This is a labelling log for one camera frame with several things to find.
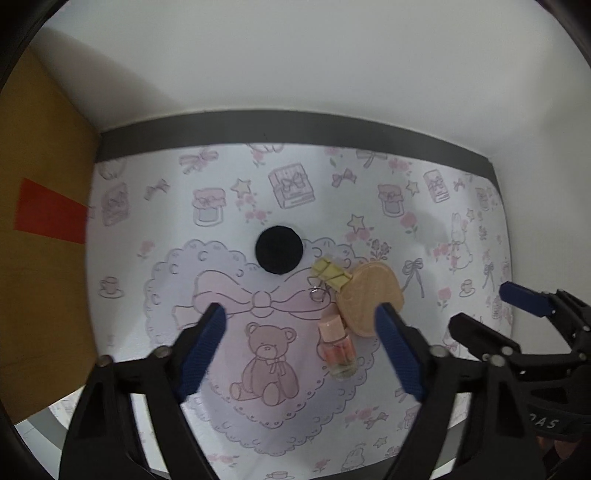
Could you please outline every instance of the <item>pink bottle cap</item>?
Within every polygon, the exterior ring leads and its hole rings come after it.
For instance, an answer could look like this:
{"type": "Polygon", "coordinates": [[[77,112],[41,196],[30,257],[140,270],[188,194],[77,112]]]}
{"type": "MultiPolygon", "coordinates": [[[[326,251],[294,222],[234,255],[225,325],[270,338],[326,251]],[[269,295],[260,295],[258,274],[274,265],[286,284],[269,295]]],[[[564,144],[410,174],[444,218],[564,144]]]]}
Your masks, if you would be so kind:
{"type": "Polygon", "coordinates": [[[345,336],[345,327],[340,315],[326,317],[318,322],[320,336],[325,342],[336,342],[345,336]]]}

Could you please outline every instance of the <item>bear's ear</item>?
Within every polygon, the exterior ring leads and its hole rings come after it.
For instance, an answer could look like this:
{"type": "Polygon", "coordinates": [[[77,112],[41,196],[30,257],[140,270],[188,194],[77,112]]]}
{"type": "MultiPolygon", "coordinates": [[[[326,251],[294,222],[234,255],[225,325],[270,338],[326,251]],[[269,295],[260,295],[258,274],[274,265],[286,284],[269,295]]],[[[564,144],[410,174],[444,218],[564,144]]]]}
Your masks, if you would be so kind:
{"type": "Polygon", "coordinates": [[[287,338],[287,343],[291,343],[296,339],[297,333],[293,328],[282,328],[281,331],[285,333],[285,338],[287,338]]]}
{"type": "Polygon", "coordinates": [[[252,332],[254,332],[259,327],[260,327],[260,325],[257,322],[249,323],[244,330],[246,333],[246,336],[250,336],[252,334],[252,332]]]}

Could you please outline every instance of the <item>black circle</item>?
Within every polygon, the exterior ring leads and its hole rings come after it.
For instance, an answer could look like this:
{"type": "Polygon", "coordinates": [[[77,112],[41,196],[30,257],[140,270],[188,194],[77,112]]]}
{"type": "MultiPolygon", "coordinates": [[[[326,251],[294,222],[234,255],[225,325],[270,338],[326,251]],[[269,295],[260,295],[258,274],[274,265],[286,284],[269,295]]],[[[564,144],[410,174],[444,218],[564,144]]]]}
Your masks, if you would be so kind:
{"type": "Polygon", "coordinates": [[[262,268],[283,275],[298,266],[304,255],[304,245],[291,228],[276,225],[261,233],[256,241],[255,255],[262,268]]]}

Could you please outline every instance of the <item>red rectangle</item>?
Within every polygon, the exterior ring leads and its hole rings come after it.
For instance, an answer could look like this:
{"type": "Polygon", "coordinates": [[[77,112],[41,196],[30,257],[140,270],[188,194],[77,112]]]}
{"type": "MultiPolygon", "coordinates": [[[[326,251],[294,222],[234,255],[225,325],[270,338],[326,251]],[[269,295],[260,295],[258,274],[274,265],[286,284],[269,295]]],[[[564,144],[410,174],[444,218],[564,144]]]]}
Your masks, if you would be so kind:
{"type": "Polygon", "coordinates": [[[87,207],[43,185],[23,179],[14,229],[84,244],[87,207]]]}

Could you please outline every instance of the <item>bottle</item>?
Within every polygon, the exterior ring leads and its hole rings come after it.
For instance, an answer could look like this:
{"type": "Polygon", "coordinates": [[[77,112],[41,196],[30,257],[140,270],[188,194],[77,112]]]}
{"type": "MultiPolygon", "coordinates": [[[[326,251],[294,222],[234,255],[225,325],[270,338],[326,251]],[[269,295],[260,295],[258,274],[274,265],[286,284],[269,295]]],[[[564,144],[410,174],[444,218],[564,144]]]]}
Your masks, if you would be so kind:
{"type": "Polygon", "coordinates": [[[320,348],[329,372],[336,380],[345,380],[357,371],[357,354],[343,320],[333,315],[319,321],[320,348]]]}

